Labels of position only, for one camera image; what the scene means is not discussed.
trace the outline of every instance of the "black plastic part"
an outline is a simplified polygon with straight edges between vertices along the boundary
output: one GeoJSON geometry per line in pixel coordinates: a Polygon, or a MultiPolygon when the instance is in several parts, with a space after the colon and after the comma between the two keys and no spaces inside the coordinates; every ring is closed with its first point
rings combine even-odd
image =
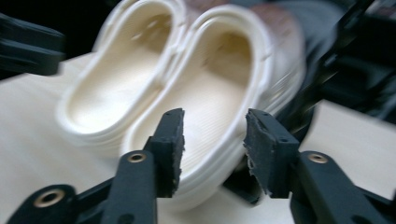
{"type": "Polygon", "coordinates": [[[302,152],[295,172],[290,208],[296,223],[388,223],[327,155],[302,152]]]}
{"type": "Polygon", "coordinates": [[[54,75],[63,46],[61,33],[0,13],[0,71],[54,75]]]}
{"type": "Polygon", "coordinates": [[[300,143],[270,114],[249,109],[247,149],[250,172],[271,198],[289,198],[290,164],[298,158],[300,143]]]}
{"type": "Polygon", "coordinates": [[[184,110],[181,108],[164,113],[154,135],[144,147],[154,155],[159,198],[172,197],[180,181],[184,150],[183,118],[184,110]]]}
{"type": "Polygon", "coordinates": [[[68,185],[52,185],[36,191],[13,214],[8,224],[73,223],[76,216],[70,210],[75,190],[68,185]]]}
{"type": "Polygon", "coordinates": [[[262,187],[248,169],[248,157],[244,156],[233,173],[224,181],[223,187],[236,194],[248,204],[256,205],[262,197],[262,187]]]}
{"type": "Polygon", "coordinates": [[[145,150],[127,153],[120,159],[101,223],[157,223],[156,198],[152,154],[145,150]]]}

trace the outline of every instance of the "shoe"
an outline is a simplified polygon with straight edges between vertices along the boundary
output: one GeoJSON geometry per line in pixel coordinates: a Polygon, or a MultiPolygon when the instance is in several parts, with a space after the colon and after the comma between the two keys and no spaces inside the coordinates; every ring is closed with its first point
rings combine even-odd
{"type": "MultiPolygon", "coordinates": [[[[99,31],[99,34],[95,40],[92,51],[98,51],[101,48],[108,36],[113,30],[114,24],[120,19],[121,15],[124,14],[125,10],[131,7],[134,3],[139,0],[123,0],[117,4],[110,14],[107,16],[104,25],[99,31]]],[[[184,5],[184,7],[189,12],[188,23],[192,23],[199,15],[203,12],[209,10],[212,7],[217,7],[220,5],[225,5],[229,3],[229,0],[184,0],[185,4],[178,3],[179,5],[184,5]]]]}
{"type": "Polygon", "coordinates": [[[57,120],[78,146],[119,146],[162,91],[177,46],[198,17],[182,0],[126,0],[110,13],[93,59],[63,96],[57,120]]]}
{"type": "Polygon", "coordinates": [[[120,154],[142,149],[161,115],[183,108],[179,189],[164,209],[187,210],[215,193],[243,157],[249,108],[276,114],[304,78],[304,39],[287,12],[213,7],[189,28],[166,86],[133,123],[120,154]]]}

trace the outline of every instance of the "metal screw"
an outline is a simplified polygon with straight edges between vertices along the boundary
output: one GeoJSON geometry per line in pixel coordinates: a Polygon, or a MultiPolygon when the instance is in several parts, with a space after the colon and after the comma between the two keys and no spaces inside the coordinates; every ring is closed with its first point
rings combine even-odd
{"type": "Polygon", "coordinates": [[[134,155],[130,156],[128,158],[128,161],[129,162],[141,162],[145,159],[146,159],[146,155],[139,153],[139,154],[134,154],[134,155]]]}
{"type": "Polygon", "coordinates": [[[42,193],[35,199],[35,207],[43,208],[58,203],[64,197],[64,191],[61,189],[51,189],[42,193]]]}
{"type": "Polygon", "coordinates": [[[316,163],[326,163],[328,161],[326,157],[316,153],[309,154],[308,159],[316,163]]]}

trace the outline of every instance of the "light wooden board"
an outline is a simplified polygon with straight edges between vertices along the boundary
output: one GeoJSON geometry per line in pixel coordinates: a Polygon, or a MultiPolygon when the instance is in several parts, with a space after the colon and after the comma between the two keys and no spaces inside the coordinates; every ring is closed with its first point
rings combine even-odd
{"type": "MultiPolygon", "coordinates": [[[[0,223],[37,189],[69,184],[82,192],[114,175],[117,159],[74,147],[60,134],[54,109],[91,54],[62,64],[55,77],[22,75],[0,82],[0,223]]],[[[396,128],[329,102],[318,104],[301,150],[332,156],[360,187],[390,198],[396,188],[396,128]]],[[[225,189],[197,208],[160,223],[292,223],[288,200],[250,207],[225,189]]]]}

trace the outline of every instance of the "machine part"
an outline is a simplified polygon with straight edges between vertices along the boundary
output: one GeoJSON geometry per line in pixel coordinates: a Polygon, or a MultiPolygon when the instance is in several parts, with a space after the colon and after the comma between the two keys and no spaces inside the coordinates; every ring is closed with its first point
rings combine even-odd
{"type": "Polygon", "coordinates": [[[270,114],[249,109],[245,138],[248,166],[265,193],[289,198],[289,164],[298,156],[300,143],[270,114]]]}
{"type": "Polygon", "coordinates": [[[181,108],[166,112],[145,148],[120,158],[113,178],[79,195],[68,185],[43,188],[23,202],[8,224],[157,223],[156,198],[172,197],[178,187],[183,116],[181,108]]]}
{"type": "Polygon", "coordinates": [[[61,33],[0,13],[0,71],[54,75],[63,47],[61,33]]]}

